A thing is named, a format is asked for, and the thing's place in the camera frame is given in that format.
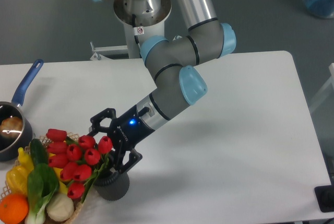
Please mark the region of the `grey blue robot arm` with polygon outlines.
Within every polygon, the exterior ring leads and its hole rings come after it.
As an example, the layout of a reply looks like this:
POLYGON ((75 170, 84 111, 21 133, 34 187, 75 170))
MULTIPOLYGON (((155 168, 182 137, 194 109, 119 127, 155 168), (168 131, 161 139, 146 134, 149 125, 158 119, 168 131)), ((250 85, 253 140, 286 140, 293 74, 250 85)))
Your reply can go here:
POLYGON ((236 47, 232 27, 220 23, 211 0, 178 0, 188 36, 173 41, 163 30, 150 36, 147 29, 167 19, 170 0, 114 0, 118 19, 130 27, 127 49, 141 57, 156 89, 121 116, 105 109, 91 119, 90 134, 106 133, 114 150, 110 166, 117 174, 130 170, 140 159, 135 146, 207 92, 195 67, 230 54, 236 47))

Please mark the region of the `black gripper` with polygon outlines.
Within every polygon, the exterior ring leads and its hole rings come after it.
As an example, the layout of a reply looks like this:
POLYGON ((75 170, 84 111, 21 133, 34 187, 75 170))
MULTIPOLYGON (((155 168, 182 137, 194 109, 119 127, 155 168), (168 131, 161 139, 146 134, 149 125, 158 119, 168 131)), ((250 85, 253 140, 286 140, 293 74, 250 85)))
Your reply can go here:
POLYGON ((154 132, 141 118, 148 112, 148 107, 138 111, 135 105, 121 116, 116 117, 114 108, 106 108, 90 119, 91 126, 88 136, 93 137, 98 133, 108 135, 115 149, 111 151, 112 167, 119 174, 128 172, 142 159, 142 154, 134 147, 154 132), (111 119, 110 126, 101 126, 104 119, 111 119))

